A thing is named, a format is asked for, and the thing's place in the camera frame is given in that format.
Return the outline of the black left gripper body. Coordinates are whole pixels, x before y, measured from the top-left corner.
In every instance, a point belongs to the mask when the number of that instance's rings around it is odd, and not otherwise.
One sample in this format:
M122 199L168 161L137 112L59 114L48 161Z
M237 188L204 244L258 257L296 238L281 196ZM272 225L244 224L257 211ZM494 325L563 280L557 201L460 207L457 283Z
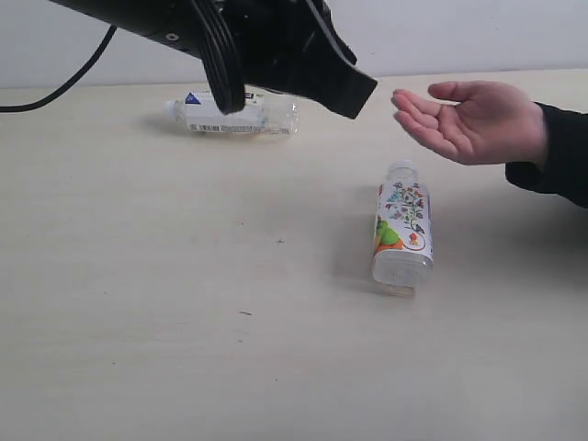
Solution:
M322 69L356 67L324 1L187 1L188 35L216 99L248 85L316 99Z

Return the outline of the dark grey Piper robot arm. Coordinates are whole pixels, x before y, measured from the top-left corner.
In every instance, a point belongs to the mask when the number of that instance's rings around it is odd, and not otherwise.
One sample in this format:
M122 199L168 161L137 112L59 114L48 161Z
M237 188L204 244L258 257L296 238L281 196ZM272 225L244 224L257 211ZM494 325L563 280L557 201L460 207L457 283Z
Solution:
M220 112L248 85L315 101L355 119L378 82L334 29L323 1L65 1L63 6L202 61Z

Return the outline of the person's open bare hand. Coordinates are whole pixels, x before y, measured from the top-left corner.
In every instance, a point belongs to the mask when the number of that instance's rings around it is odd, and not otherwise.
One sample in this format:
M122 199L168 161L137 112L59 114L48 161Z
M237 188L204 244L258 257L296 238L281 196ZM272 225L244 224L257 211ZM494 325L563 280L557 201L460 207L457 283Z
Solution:
M393 92L394 118L420 145L464 165L531 163L548 156L541 107L520 89L498 82L443 82L428 87L427 100Z

